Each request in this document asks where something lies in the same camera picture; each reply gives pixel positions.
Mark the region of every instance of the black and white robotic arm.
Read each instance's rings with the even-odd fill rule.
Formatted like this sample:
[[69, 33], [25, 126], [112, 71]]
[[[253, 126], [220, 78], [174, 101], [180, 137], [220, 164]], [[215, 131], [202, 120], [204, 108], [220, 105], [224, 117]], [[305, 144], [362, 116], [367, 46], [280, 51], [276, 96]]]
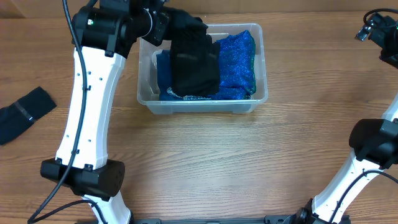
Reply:
[[[73, 18], [73, 27], [79, 44], [82, 46], [81, 52], [85, 59], [87, 73], [86, 110], [76, 156], [62, 184], [71, 188], [75, 195], [88, 199], [99, 207], [101, 214], [92, 206], [100, 223], [103, 223], [103, 220], [111, 224], [134, 223], [132, 212], [125, 206], [120, 193], [124, 178], [124, 164], [108, 159], [106, 139], [115, 89], [132, 44], [138, 37], [143, 37], [154, 45], [160, 45], [167, 32], [170, 18], [161, 13], [163, 3], [164, 0], [101, 0], [99, 9], [85, 6]], [[396, 57], [398, 34], [394, 31], [395, 27], [387, 31], [377, 29], [375, 26], [375, 24], [391, 26], [396, 22], [390, 20], [389, 17], [381, 17], [379, 14], [372, 14], [367, 22], [369, 24], [363, 27], [357, 38], [364, 40], [364, 36], [370, 34], [370, 39], [376, 40], [375, 42], [383, 49], [382, 60], [398, 68], [398, 57]], [[397, 40], [395, 48], [393, 44], [390, 44], [393, 40]], [[81, 113], [83, 70], [77, 50], [75, 50], [74, 58], [75, 81], [66, 130], [56, 157], [43, 161], [40, 170], [43, 177], [55, 182], [62, 179], [70, 163]], [[349, 220], [343, 217], [345, 210], [379, 173], [368, 173], [365, 178], [359, 179], [347, 194], [346, 189], [361, 174], [368, 171], [383, 172], [391, 165], [398, 163], [397, 118], [398, 95], [383, 114], [382, 119], [364, 119], [358, 122], [351, 133], [349, 140], [351, 151], [343, 167], [326, 189], [311, 199], [295, 215], [266, 216], [261, 220], [213, 220], [211, 222], [349, 223]], [[158, 222], [160, 220], [135, 221], [136, 224]], [[167, 221], [164, 223], [184, 222]], [[189, 223], [208, 223], [208, 221], [194, 220]]]

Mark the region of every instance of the blue glitter fabric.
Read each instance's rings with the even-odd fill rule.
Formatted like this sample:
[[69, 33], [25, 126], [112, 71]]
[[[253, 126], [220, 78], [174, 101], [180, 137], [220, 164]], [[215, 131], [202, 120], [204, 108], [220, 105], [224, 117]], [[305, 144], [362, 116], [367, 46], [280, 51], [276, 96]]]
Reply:
[[218, 40], [220, 43], [220, 90], [208, 98], [177, 96], [171, 86], [170, 52], [164, 50], [157, 55], [157, 82], [159, 100], [248, 100], [256, 92], [254, 57], [256, 43], [248, 30]]

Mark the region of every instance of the white storage box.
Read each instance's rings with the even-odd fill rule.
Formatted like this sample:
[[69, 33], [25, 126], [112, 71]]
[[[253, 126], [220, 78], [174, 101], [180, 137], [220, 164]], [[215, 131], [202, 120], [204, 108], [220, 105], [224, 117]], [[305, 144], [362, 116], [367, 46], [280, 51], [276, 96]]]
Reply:
[[256, 41], [256, 58], [254, 74], [257, 91], [250, 100], [192, 100], [192, 101], [159, 101], [157, 86], [156, 54], [170, 49], [171, 41], [163, 41], [159, 47], [141, 39], [139, 51], [139, 78], [137, 100], [146, 105], [154, 114], [172, 114], [174, 112], [220, 112], [250, 113], [257, 105], [268, 99], [266, 58], [262, 29], [259, 24], [208, 24], [207, 33], [213, 41], [229, 35], [236, 35], [245, 30], [250, 31]]

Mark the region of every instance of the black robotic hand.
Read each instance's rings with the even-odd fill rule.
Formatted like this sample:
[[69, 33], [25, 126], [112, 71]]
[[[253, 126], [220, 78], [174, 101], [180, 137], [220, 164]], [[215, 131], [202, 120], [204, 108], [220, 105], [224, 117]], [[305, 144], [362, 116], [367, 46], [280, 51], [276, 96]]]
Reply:
[[167, 32], [164, 36], [165, 40], [172, 40], [173, 35], [175, 35], [176, 31], [178, 30], [187, 28], [192, 28], [194, 30], [206, 30], [208, 28], [206, 24], [202, 23], [202, 20], [199, 17], [192, 17], [184, 10], [163, 7], [162, 12], [170, 19]]

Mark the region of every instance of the folded black cloth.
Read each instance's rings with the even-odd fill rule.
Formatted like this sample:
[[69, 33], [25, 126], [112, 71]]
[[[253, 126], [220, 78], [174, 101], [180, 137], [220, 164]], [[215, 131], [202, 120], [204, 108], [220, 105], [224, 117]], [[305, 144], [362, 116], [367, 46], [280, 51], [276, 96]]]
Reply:
[[173, 33], [170, 48], [172, 90], [178, 96], [208, 96], [218, 93], [220, 44], [206, 28], [187, 27]]
[[50, 95], [37, 87], [12, 105], [0, 109], [0, 145], [14, 140], [35, 121], [53, 110], [56, 104]]

